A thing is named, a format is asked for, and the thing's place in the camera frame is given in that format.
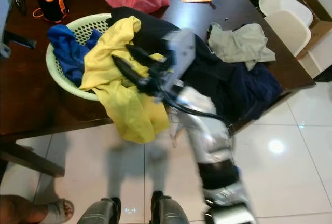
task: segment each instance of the laundry basket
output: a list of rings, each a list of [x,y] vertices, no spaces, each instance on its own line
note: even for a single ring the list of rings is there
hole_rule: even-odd
[[[106,19],[110,17],[110,13],[90,15],[67,24],[67,27],[75,34],[76,40],[84,45],[90,38],[92,29],[97,29],[102,34],[108,29]],[[63,74],[59,61],[53,54],[52,44],[49,44],[46,50],[46,65],[53,80],[64,90],[84,99],[98,101],[94,93],[79,90],[77,86]]]

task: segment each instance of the yellow shirt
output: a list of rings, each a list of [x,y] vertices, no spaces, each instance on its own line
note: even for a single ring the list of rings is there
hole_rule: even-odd
[[[92,89],[126,140],[136,143],[153,141],[157,133],[169,127],[166,110],[154,98],[138,93],[115,66],[111,55],[125,59],[142,76],[148,75],[148,68],[142,66],[126,49],[134,33],[141,28],[141,21],[134,16],[123,18],[112,25],[98,40],[97,45],[84,57],[85,72],[79,87]],[[153,54],[154,59],[161,58]]]

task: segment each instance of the floor tile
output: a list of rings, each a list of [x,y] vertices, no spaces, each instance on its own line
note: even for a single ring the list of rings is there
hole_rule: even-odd
[[[33,152],[45,157],[51,135],[25,138],[18,140],[19,145],[33,148]],[[15,163],[8,163],[6,172],[0,185],[0,194],[16,194],[33,201],[40,172]]]
[[[180,133],[176,142],[165,131],[153,143],[145,145],[144,222],[151,218],[150,203],[155,190],[176,200],[189,221],[203,220],[206,205],[196,166],[185,131]]]
[[[332,126],[304,127],[300,131],[332,202]]]
[[[120,223],[144,221],[144,145],[122,140],[114,124],[53,135],[47,157],[65,166],[63,178],[42,175],[36,202],[73,202],[77,223],[103,197],[120,196]]]
[[[332,213],[263,218],[258,220],[258,224],[313,224],[313,223],[331,224]]]
[[[251,125],[236,138],[235,160],[256,217],[332,211],[297,126]]]
[[[265,113],[260,119],[256,120],[254,124],[296,125],[296,121],[287,102],[285,101]]]
[[[298,125],[332,125],[332,82],[318,82],[287,100]]]

